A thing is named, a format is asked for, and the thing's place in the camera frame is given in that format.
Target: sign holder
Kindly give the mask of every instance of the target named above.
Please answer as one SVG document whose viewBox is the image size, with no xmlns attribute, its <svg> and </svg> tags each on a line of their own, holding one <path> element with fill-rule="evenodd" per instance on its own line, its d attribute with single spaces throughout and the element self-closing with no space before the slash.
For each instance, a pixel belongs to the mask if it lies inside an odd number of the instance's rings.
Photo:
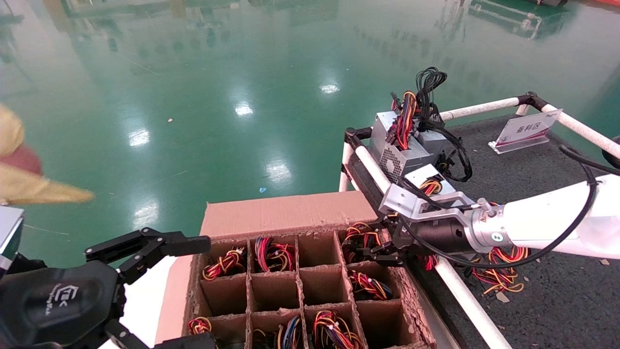
<svg viewBox="0 0 620 349">
<path fill-rule="evenodd" d="M 498 154 L 547 143 L 547 133 L 562 113 L 562 109 L 542 112 L 508 120 L 497 140 L 489 142 Z"/>
</svg>

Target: black cable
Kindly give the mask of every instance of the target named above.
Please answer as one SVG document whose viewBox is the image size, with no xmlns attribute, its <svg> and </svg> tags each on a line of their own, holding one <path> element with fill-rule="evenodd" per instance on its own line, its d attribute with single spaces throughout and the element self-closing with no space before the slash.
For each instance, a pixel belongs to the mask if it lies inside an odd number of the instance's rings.
<svg viewBox="0 0 620 349">
<path fill-rule="evenodd" d="M 420 132 L 423 132 L 424 130 L 435 131 L 441 134 L 442 136 L 446 137 L 446 139 L 450 143 L 452 143 L 452 145 L 454 145 L 456 154 L 458 155 L 459 160 L 461 161 L 461 165 L 463 166 L 464 176 L 454 177 L 452 173 L 450 172 L 450 170 L 448 169 L 450 166 L 446 164 L 445 169 L 440 169 L 443 171 L 442 174 L 444 177 L 452 179 L 453 181 L 457 181 L 457 182 L 466 182 L 471 178 L 474 172 L 471 167 L 471 162 L 469 161 L 467 151 L 465 151 L 465 147 L 463 146 L 459 138 L 457 138 L 455 135 L 451 134 L 448 130 L 443 128 L 441 125 L 433 121 L 427 121 L 427 120 L 420 121 L 418 125 L 418 129 L 420 130 Z"/>
<path fill-rule="evenodd" d="M 575 228 L 577 228 L 577 226 L 582 222 L 583 218 L 588 214 L 588 211 L 592 208 L 592 205 L 594 205 L 594 199 L 596 197 L 596 187 L 598 185 L 598 182 L 596 182 L 596 178 L 594 177 L 594 174 L 592 173 L 592 170 L 587 168 L 584 164 L 581 164 L 581 167 L 583 168 L 583 171 L 585 172 L 586 178 L 587 178 L 587 185 L 590 186 L 590 192 L 588 193 L 588 198 L 585 201 L 585 204 L 583 205 L 582 210 L 579 212 L 579 214 L 575 217 L 575 219 L 573 220 L 573 222 L 569 225 L 568 228 L 566 228 L 566 230 L 564 230 L 564 232 L 562 234 L 560 234 L 560 236 L 557 237 L 557 239 L 553 240 L 553 242 L 551 242 L 550 244 L 547 245 L 547 247 L 543 248 L 542 250 L 534 253 L 533 255 L 520 260 L 520 261 L 516 261 L 516 262 L 512 262 L 512 263 L 504 263 L 504 264 L 497 264 L 497 265 L 493 265 L 493 264 L 482 264 L 482 263 L 473 263 L 470 262 L 468 260 L 464 260 L 462 258 L 456 258 L 453 257 L 447 253 L 445 253 L 444 251 L 441 251 L 440 249 L 434 247 L 433 245 L 431 245 L 430 243 L 426 242 L 423 238 L 421 238 L 419 235 L 417 235 L 417 233 L 414 233 L 414 231 L 411 229 L 411 226 L 409 226 L 409 223 L 407 223 L 402 216 L 399 216 L 399 219 L 401 220 L 401 223 L 403 224 L 403 226 L 405 227 L 406 231 L 409 233 L 409 235 L 411 235 L 411 237 L 413 237 L 414 239 L 416 239 L 418 242 L 420 242 L 420 244 L 422 244 L 422 246 L 426 247 L 427 249 L 435 252 L 437 255 L 442 256 L 443 258 L 446 258 L 447 260 L 451 260 L 453 262 L 459 263 L 460 265 L 464 265 L 464 266 L 470 266 L 472 268 L 480 268 L 480 269 L 504 269 L 504 268 L 514 268 L 517 266 L 521 266 L 524 265 L 526 263 L 530 263 L 544 255 L 546 255 L 547 253 L 551 252 L 555 247 L 557 247 L 560 243 L 562 243 L 572 232 L 573 230 L 575 230 Z"/>
<path fill-rule="evenodd" d="M 434 106 L 432 92 L 439 85 L 443 84 L 446 79 L 448 79 L 448 74 L 439 71 L 434 66 L 422 70 L 415 76 L 415 85 L 418 89 L 415 98 L 421 110 L 421 120 L 432 120 L 443 124 L 443 120 L 439 116 L 439 113 L 432 113 L 432 105 Z"/>
<path fill-rule="evenodd" d="M 597 170 L 603 171 L 603 172 L 607 172 L 607 173 L 611 173 L 612 175 L 616 175 L 616 176 L 620 176 L 620 170 L 612 168 L 612 167 L 607 167 L 605 165 L 601 165 L 598 162 L 592 161 L 590 159 L 588 159 L 587 157 L 577 153 L 577 151 L 573 148 L 569 148 L 565 145 L 561 145 L 560 146 L 560 151 L 562 153 L 564 153 L 564 155 L 566 155 L 567 157 L 581 163 L 587 166 L 590 166 L 592 168 L 596 168 Z"/>
</svg>

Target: power supply fan grille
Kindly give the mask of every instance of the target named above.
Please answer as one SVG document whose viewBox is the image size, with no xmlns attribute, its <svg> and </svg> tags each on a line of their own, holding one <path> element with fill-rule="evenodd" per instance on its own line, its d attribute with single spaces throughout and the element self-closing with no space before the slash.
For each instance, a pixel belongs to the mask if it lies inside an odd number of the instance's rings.
<svg viewBox="0 0 620 349">
<path fill-rule="evenodd" d="M 401 161 L 398 160 L 396 155 L 389 148 L 385 148 L 383 150 L 383 154 L 381 154 L 381 161 L 379 166 L 386 174 L 386 177 L 392 183 L 397 183 L 398 179 L 401 177 L 402 173 L 402 164 Z"/>
</svg>

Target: white pvc pipe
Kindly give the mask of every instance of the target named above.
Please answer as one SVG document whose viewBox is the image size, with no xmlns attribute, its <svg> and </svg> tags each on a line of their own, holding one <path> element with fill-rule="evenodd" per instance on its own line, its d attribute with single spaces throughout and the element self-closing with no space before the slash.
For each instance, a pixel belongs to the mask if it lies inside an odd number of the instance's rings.
<svg viewBox="0 0 620 349">
<path fill-rule="evenodd" d="M 528 109 L 529 109 L 529 104 L 522 104 L 516 110 L 515 114 L 519 116 L 525 116 L 528 113 Z"/>
<path fill-rule="evenodd" d="M 351 159 L 351 154 L 353 154 L 353 148 L 349 143 L 345 142 L 344 149 L 342 150 L 342 164 L 347 165 L 349 160 Z M 348 178 L 347 174 L 344 172 L 340 172 L 340 184 L 338 186 L 338 191 L 348 191 Z"/>
<path fill-rule="evenodd" d="M 493 320 L 491 320 L 486 311 L 484 311 L 480 303 L 478 303 L 478 300 L 467 288 L 448 260 L 441 256 L 437 258 L 439 262 L 435 266 L 435 270 L 437 270 L 437 273 L 441 276 L 443 282 L 446 283 L 446 286 L 452 292 L 454 298 L 456 298 L 463 310 L 465 310 L 465 314 L 467 314 L 469 320 L 471 320 L 478 332 L 480 332 L 484 341 L 493 349 L 512 349 L 510 344 L 506 341 L 506 338 L 504 338 L 497 326 L 495 326 Z"/>
<path fill-rule="evenodd" d="M 357 183 L 353 178 L 351 179 L 351 185 L 353 186 L 353 188 L 355 188 L 355 190 L 360 191 L 360 187 L 357 186 Z"/>
<path fill-rule="evenodd" d="M 546 106 L 542 107 L 543 112 L 550 112 L 556 110 L 557 108 L 552 106 L 551 104 L 547 104 Z M 591 141 L 592 143 L 599 146 L 601 149 L 620 159 L 620 144 L 615 143 L 611 139 L 605 137 L 604 135 L 601 135 L 597 131 L 594 131 L 593 129 L 575 120 L 573 117 L 564 112 L 562 112 L 556 120 L 560 124 L 573 130 L 576 134 Z"/>
<path fill-rule="evenodd" d="M 379 190 L 381 190 L 381 192 L 385 194 L 392 183 L 383 173 L 379 165 L 374 162 L 374 159 L 368 152 L 368 149 L 366 149 L 366 147 L 357 147 L 357 149 L 355 149 L 355 153 L 360 158 L 361 163 L 364 164 L 364 167 L 366 167 L 370 175 L 373 177 L 374 182 L 379 187 Z"/>
<path fill-rule="evenodd" d="M 480 114 L 481 112 L 490 112 L 490 111 L 494 111 L 494 110 L 502 109 L 502 108 L 516 107 L 518 105 L 519 105 L 519 99 L 517 97 L 512 97 L 512 98 L 502 99 L 501 101 L 478 104 L 476 106 L 441 112 L 439 113 L 439 115 L 444 121 L 447 121 L 447 120 L 457 119 L 458 117 Z"/>
</svg>

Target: computer power supply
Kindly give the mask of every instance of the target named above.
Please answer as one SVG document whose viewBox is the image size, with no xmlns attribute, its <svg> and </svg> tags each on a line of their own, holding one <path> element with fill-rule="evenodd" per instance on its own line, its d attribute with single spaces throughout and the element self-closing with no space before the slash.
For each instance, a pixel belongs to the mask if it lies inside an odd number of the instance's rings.
<svg viewBox="0 0 620 349">
<path fill-rule="evenodd" d="M 447 139 L 434 131 L 417 132 L 409 138 L 409 149 L 399 150 L 386 142 L 388 130 L 397 114 L 393 111 L 377 113 L 368 150 L 379 167 L 392 182 L 424 165 L 434 165 Z"/>
</svg>

